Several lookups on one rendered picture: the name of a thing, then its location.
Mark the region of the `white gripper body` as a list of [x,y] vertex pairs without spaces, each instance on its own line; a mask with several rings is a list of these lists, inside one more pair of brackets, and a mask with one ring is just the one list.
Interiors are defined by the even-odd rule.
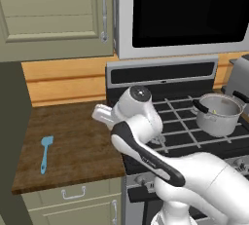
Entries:
[[109,106],[106,106],[104,104],[96,104],[91,117],[94,120],[105,124],[107,127],[112,128],[114,125],[114,121],[111,111],[112,108]]

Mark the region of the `light blue spatula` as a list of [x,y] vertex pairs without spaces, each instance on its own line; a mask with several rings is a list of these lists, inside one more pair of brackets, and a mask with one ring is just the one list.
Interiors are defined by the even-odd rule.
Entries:
[[44,147],[44,153],[43,153],[43,158],[42,158],[42,163],[41,163],[41,173],[44,174],[47,170],[47,154],[48,154],[48,149],[49,146],[53,144],[53,136],[45,136],[41,140],[41,144]]

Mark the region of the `silver stove knob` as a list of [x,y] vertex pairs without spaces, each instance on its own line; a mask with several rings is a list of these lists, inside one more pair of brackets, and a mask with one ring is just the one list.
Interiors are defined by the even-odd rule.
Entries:
[[141,186],[144,186],[147,183],[147,179],[143,174],[140,174],[135,178],[135,182]]
[[234,164],[238,167],[238,168],[241,168],[241,169],[244,169],[245,168],[245,162],[243,159],[239,158],[239,159],[236,159],[234,161]]

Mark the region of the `black and silver stove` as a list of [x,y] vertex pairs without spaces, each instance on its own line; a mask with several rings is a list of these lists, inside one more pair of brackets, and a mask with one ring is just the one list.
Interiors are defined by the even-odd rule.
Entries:
[[[107,104],[113,107],[130,86],[144,86],[163,122],[160,136],[148,146],[161,155],[177,158],[196,152],[210,152],[225,160],[249,180],[249,122],[238,120],[232,134],[214,137],[198,128],[193,100],[212,92],[218,58],[143,59],[109,62],[105,68]],[[234,161],[243,159],[245,168]],[[154,188],[155,175],[131,157],[124,155],[124,225],[151,225],[163,202]],[[143,174],[141,186],[135,178]]]

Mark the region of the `dark olive tall cabinet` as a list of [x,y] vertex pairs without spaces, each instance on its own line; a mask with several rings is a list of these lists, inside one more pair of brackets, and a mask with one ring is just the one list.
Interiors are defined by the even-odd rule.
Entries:
[[21,63],[0,63],[0,216],[6,225],[31,225],[22,197],[12,194],[30,112]]

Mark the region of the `olive green drawer front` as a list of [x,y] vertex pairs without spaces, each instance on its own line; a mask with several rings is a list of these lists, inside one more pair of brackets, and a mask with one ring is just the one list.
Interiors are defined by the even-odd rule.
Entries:
[[[65,189],[68,196],[79,195],[81,187],[86,186],[86,194],[81,199],[65,201],[62,199],[61,190]],[[63,186],[49,190],[22,194],[22,198],[27,209],[35,209],[47,206],[56,206],[66,203],[100,198],[112,194],[120,194],[122,192],[122,179],[120,177],[104,179],[99,181],[81,183],[71,186]]]

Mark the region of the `olive green low cupboard door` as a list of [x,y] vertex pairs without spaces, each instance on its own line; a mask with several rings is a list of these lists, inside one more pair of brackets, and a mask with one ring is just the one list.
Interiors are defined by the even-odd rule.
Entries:
[[121,225],[120,194],[35,208],[29,210],[29,215],[33,225],[113,225],[113,200],[117,200],[118,225]]

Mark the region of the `silver microwave with black door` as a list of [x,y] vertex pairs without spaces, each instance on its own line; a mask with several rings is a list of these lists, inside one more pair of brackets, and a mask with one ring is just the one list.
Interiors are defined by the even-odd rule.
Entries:
[[120,59],[249,51],[249,0],[115,0]]

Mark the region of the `grey toaster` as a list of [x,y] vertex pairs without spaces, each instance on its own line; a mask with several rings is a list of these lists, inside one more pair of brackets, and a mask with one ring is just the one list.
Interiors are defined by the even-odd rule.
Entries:
[[238,91],[249,97],[249,54],[238,59],[231,59],[231,75],[228,82],[222,87],[224,94],[232,95]]

